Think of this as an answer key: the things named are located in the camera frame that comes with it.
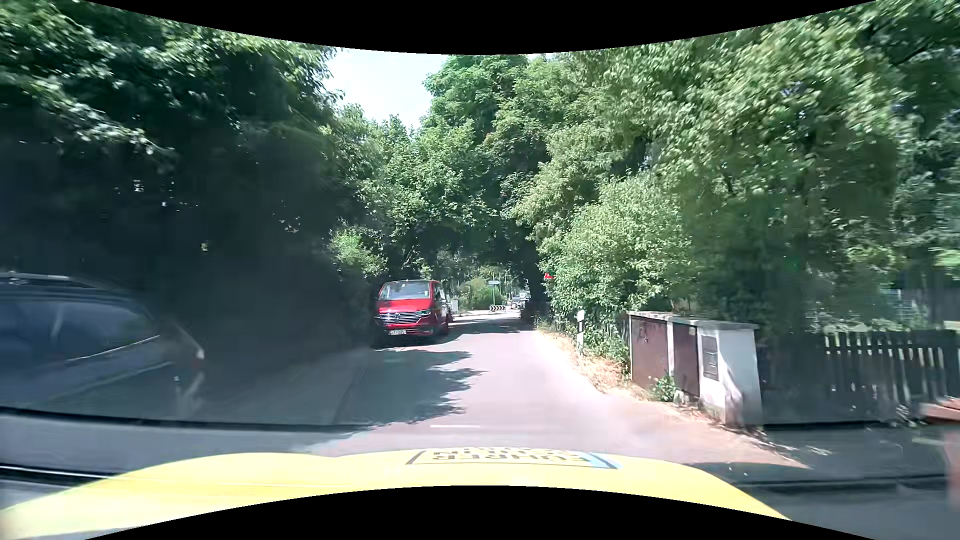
metal door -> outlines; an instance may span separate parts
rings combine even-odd
[[[666,343],[666,322],[632,316],[631,374],[635,383],[643,387],[653,385],[669,369]]]
[[[673,381],[683,392],[700,397],[696,327],[673,323]]]

hood sticker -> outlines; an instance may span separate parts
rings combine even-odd
[[[407,465],[442,463],[525,463],[594,469],[620,468],[609,458],[597,454],[541,448],[465,447],[421,450],[407,461]]]

white wall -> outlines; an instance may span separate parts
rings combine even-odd
[[[760,378],[756,369],[756,343],[752,328],[721,330],[698,327],[700,401],[707,412],[728,426],[763,424]],[[704,377],[703,336],[717,340],[719,380]]]

dry grass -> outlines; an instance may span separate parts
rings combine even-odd
[[[642,401],[652,400],[649,392],[623,374],[617,360],[591,353],[578,354],[574,340],[563,333],[544,329],[538,329],[537,332],[557,347],[597,390],[605,394],[627,394]]]

vegetation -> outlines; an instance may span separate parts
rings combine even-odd
[[[459,283],[494,264],[585,308],[597,349],[624,309],[776,338],[960,277],[957,0],[451,56],[414,132],[325,89],[320,45],[72,0],[10,0],[0,29],[0,263],[116,279],[211,334],[359,336],[389,279],[485,307]]]

